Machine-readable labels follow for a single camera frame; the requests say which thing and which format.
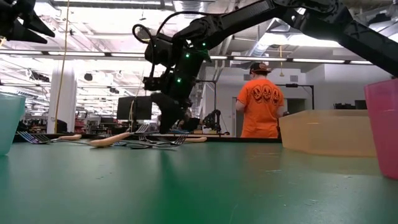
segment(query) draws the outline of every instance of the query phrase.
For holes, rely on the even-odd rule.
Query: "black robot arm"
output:
[[[306,9],[303,14],[296,10],[300,7]],[[190,40],[198,49],[212,49],[228,36],[275,17],[310,37],[334,40],[398,77],[398,43],[355,21],[339,0],[258,1],[225,15],[192,21],[173,39]]]
[[[298,13],[298,8],[305,12]],[[188,97],[200,67],[210,59],[207,50],[230,35],[272,18],[279,18],[310,37],[337,41],[398,77],[398,43],[356,22],[339,0],[262,0],[228,14],[196,19],[173,37],[153,37],[155,47],[148,46],[146,60],[167,69],[160,78],[146,78],[144,88],[162,92],[153,97],[162,111],[162,122],[168,120],[160,125],[161,132],[167,132],[170,124],[182,118],[179,111],[190,106]]]
[[[35,32],[55,37],[34,11],[36,0],[0,0],[0,36],[7,40],[46,44],[47,40]]]

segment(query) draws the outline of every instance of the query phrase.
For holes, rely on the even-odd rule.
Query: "computer monitor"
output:
[[[356,100],[355,101],[355,108],[357,110],[367,110],[368,107],[366,106],[366,100]]]
[[[152,100],[150,96],[137,96],[136,99],[134,96],[119,98],[116,118],[120,120],[129,120],[130,107],[133,100],[133,119],[152,119]]]
[[[113,118],[101,117],[101,123],[113,123]]]

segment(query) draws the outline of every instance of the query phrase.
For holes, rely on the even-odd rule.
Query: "doorway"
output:
[[[287,111],[290,114],[305,111],[306,99],[287,99]]]

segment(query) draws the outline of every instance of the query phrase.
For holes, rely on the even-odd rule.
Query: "plastic container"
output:
[[[323,156],[376,157],[367,110],[307,110],[279,119],[282,144]]]
[[[398,79],[365,86],[365,97],[380,170],[398,179]]]
[[[10,151],[18,122],[25,112],[25,97],[0,93],[0,156]]]

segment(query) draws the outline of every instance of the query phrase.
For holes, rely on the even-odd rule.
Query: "green table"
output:
[[[0,223],[398,223],[375,159],[280,144],[174,150],[16,143],[0,157]]]

